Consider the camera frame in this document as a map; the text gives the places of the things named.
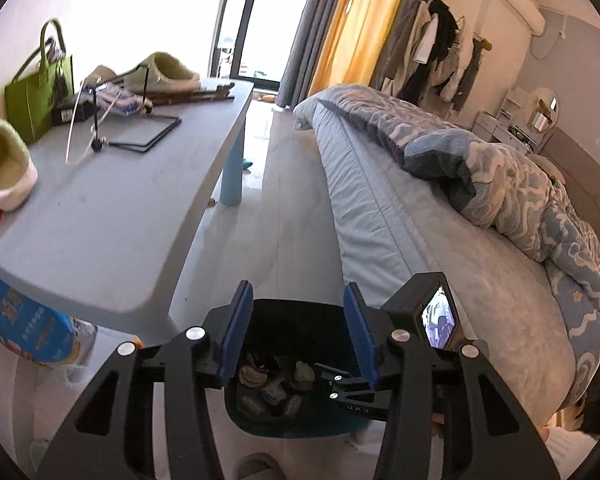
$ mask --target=tile floor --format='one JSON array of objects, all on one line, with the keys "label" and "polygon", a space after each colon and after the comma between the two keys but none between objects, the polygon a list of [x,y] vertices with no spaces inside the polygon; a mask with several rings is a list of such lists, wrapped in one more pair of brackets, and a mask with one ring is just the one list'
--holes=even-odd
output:
[{"label": "tile floor", "polygon": [[[190,249],[171,307],[181,329],[228,303],[240,280],[257,298],[340,304],[344,281],[324,169],[313,132],[295,132],[289,111],[251,104],[242,204],[209,208]],[[219,195],[216,187],[214,196]],[[34,435],[52,438],[75,399],[119,342],[128,336],[101,330],[87,370],[69,384],[59,370],[41,370],[34,396]],[[156,473],[168,478],[161,388],[154,401]],[[268,452],[288,480],[372,477],[375,452],[358,453],[344,437],[273,440],[252,437],[228,418],[220,392],[207,394],[214,436],[227,478],[251,452]]]}]

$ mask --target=headboard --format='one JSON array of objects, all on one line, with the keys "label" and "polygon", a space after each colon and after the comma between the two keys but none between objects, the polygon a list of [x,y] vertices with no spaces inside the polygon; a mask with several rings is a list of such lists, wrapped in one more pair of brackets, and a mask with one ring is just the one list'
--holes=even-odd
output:
[{"label": "headboard", "polygon": [[600,240],[600,166],[560,128],[541,148],[540,155],[554,163],[564,175],[567,193],[578,216],[591,224]]}]

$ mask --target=bed sheet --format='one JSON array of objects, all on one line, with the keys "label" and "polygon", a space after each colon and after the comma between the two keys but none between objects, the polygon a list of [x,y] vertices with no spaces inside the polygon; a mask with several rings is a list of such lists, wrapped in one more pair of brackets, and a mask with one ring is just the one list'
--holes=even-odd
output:
[{"label": "bed sheet", "polygon": [[575,362],[544,268],[493,228],[454,211],[439,187],[404,172],[379,146],[317,104],[312,126],[326,170],[343,273],[379,308],[414,273],[447,276],[468,336],[532,421],[560,407]]}]

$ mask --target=bag handle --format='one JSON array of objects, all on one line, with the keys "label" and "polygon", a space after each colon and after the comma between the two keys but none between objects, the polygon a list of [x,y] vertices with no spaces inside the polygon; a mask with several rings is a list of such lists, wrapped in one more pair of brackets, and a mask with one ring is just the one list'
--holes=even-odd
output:
[{"label": "bag handle", "polygon": [[57,18],[52,18],[51,20],[48,20],[48,22],[46,22],[45,25],[43,25],[42,31],[40,32],[40,48],[34,50],[31,56],[27,58],[24,64],[20,67],[20,70],[18,70],[18,73],[14,76],[11,83],[15,83],[18,81],[18,79],[20,79],[24,71],[33,62],[33,60],[36,59],[36,56],[38,56],[38,54],[42,56],[42,60],[40,61],[39,72],[39,77],[41,79],[40,83],[42,85],[42,82],[46,82],[46,79],[48,78],[48,62],[46,60],[45,48],[51,45],[51,42],[53,41],[52,38],[49,38],[45,42],[46,28],[49,26],[49,24],[52,24],[56,28],[56,31],[58,32],[58,41],[60,44],[60,48],[64,53],[66,53],[66,46],[64,44],[64,36],[62,35],[62,28],[60,27],[60,22]]}]

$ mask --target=yellow curtain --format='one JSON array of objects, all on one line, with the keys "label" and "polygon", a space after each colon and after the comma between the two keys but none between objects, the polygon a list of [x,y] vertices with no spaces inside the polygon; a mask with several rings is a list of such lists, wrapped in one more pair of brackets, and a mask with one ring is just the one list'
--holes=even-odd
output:
[{"label": "yellow curtain", "polygon": [[338,0],[309,95],[338,83],[368,85],[400,0]]}]

